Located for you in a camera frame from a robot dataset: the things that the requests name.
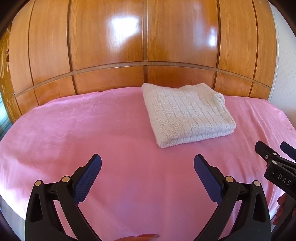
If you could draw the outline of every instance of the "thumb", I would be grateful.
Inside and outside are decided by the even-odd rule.
[[[156,241],[159,238],[158,234],[142,234],[138,237],[125,237],[115,241]]]

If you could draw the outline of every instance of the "white knitted sweater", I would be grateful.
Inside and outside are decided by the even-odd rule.
[[[236,127],[224,96],[206,84],[175,89],[145,83],[142,91],[160,147],[226,136]]]

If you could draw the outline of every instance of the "wooden headboard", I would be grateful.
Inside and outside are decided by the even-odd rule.
[[[268,99],[276,32],[267,0],[31,0],[0,54],[14,122],[59,97],[143,83]]]

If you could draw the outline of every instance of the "cream knit fabric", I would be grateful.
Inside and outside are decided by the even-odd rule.
[[[236,127],[224,96],[206,84],[175,89],[145,83],[142,91],[160,147],[226,136]]]

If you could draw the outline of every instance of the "bed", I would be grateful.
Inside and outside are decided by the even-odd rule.
[[[255,143],[289,159],[279,146],[296,146],[296,130],[267,101],[277,55],[268,2],[117,2],[31,0],[1,38],[0,90],[14,124],[0,142],[0,195],[20,217],[17,233],[34,182],[56,182],[94,153],[102,170],[79,208],[103,240],[193,240],[216,208],[193,168],[199,153],[236,181],[259,180],[272,217],[282,191],[264,179]],[[234,133],[158,147],[143,83],[206,83],[225,95]]]

